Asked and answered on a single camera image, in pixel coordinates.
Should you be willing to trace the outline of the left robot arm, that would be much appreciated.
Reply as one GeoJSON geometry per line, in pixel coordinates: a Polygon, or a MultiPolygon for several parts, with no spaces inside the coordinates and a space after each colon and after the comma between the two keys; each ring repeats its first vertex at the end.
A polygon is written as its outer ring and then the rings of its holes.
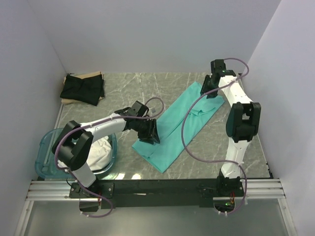
{"type": "Polygon", "coordinates": [[[87,164],[92,144],[126,130],[137,132],[141,142],[151,145],[160,143],[157,120],[148,116],[148,111],[145,104],[135,101],[131,107],[117,110],[104,119],[89,123],[68,122],[52,146],[56,168],[68,171],[86,197],[100,197],[97,177],[87,164]]]}

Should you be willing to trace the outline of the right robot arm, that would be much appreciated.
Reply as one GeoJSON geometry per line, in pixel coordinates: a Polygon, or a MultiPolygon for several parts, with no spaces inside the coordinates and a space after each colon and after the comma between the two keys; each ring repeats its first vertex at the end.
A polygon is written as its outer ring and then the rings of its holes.
{"type": "Polygon", "coordinates": [[[210,99],[221,90],[230,105],[225,126],[228,149],[216,184],[217,193],[227,196],[242,189],[240,167],[247,147],[258,133],[261,105],[246,95],[235,72],[226,68],[224,59],[211,61],[210,68],[211,74],[205,76],[200,94],[207,94],[210,99]]]}

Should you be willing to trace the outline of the turquoise t-shirt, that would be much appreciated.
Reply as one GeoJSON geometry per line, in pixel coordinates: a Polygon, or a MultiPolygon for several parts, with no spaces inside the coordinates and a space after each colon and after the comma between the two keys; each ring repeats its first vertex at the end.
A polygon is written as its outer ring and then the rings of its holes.
{"type": "MultiPolygon", "coordinates": [[[[136,141],[132,148],[160,173],[164,173],[184,150],[181,127],[190,106],[200,97],[201,84],[194,82],[157,119],[159,144],[136,141]]],[[[224,104],[222,96],[203,97],[189,112],[184,126],[185,144],[199,133],[215,112],[224,104]]]]}

